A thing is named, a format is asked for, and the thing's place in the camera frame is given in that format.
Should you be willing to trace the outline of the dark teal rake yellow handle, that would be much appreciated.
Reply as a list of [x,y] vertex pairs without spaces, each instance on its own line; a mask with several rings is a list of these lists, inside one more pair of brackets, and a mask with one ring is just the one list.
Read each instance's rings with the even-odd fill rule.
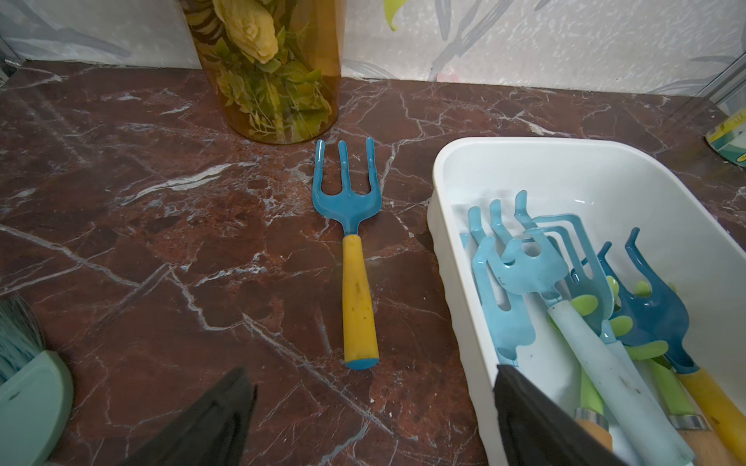
[[740,463],[744,463],[745,415],[709,373],[685,351],[683,339],[690,326],[688,310],[675,290],[661,279],[637,248],[639,232],[638,227],[631,229],[625,250],[650,285],[650,293],[637,295],[619,285],[619,312],[633,319],[633,329],[621,340],[629,347],[666,342],[668,351],[664,357],[676,376],[706,415],[725,447]]

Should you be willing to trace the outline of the light blue fork pale handle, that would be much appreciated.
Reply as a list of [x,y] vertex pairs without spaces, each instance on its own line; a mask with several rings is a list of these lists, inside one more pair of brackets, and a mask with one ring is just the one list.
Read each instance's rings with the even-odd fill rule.
[[467,219],[469,234],[462,234],[462,246],[468,248],[468,237],[477,243],[470,261],[472,275],[498,363],[519,368],[519,347],[528,347],[536,339],[532,320],[520,295],[507,292],[509,308],[504,310],[499,306],[487,260],[488,252],[497,251],[495,238],[484,231],[479,207],[469,208]]

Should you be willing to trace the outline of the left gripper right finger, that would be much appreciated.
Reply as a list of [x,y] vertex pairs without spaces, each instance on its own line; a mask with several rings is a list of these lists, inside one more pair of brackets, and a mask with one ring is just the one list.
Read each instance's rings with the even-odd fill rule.
[[510,465],[622,465],[518,368],[497,366],[493,387],[499,432]]

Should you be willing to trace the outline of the white plastic storage box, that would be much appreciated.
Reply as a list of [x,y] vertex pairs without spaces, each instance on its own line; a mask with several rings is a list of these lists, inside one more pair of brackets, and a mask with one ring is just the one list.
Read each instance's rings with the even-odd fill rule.
[[745,252],[653,157],[609,142],[474,137],[433,167],[427,223],[489,463],[500,370],[600,461],[745,456]]

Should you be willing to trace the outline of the dark teal fork yellow handle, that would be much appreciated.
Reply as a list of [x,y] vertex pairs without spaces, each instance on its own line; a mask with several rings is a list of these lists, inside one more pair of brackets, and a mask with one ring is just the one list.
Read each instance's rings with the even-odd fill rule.
[[341,224],[344,232],[342,312],[345,365],[352,370],[366,370],[380,360],[373,305],[363,256],[359,225],[376,216],[383,206],[382,190],[375,163],[375,143],[366,139],[366,161],[370,192],[357,194],[351,186],[347,144],[338,143],[342,188],[338,194],[322,191],[324,149],[316,143],[312,199],[316,211]]

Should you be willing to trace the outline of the light blue rake pale handle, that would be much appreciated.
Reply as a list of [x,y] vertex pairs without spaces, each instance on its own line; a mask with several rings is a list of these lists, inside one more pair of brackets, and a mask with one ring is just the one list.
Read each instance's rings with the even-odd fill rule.
[[598,299],[596,310],[584,317],[586,323],[598,334],[607,349],[623,363],[625,369],[639,384],[645,384],[629,354],[624,349],[612,330],[610,318],[614,309],[615,298],[611,285],[594,254],[593,245],[577,215],[560,214],[531,217],[522,216],[520,223],[525,229],[539,227],[548,235],[558,233],[565,244],[567,255],[573,268],[565,279],[572,297],[590,294]]
[[[528,194],[521,191],[515,200],[519,223],[528,215],[526,204]],[[694,452],[674,430],[645,384],[639,384],[627,372],[584,320],[596,310],[598,299],[590,294],[570,295],[565,279],[573,266],[560,235],[546,235],[534,227],[525,229],[521,236],[512,236],[503,225],[498,200],[491,203],[490,215],[497,251],[488,252],[487,260],[500,286],[516,295],[540,296],[548,316],[646,464],[692,462]]]

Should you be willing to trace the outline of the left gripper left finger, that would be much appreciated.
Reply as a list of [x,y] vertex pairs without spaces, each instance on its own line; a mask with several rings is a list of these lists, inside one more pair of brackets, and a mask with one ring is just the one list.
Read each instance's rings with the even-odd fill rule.
[[238,465],[258,391],[236,367],[171,421],[124,465]]

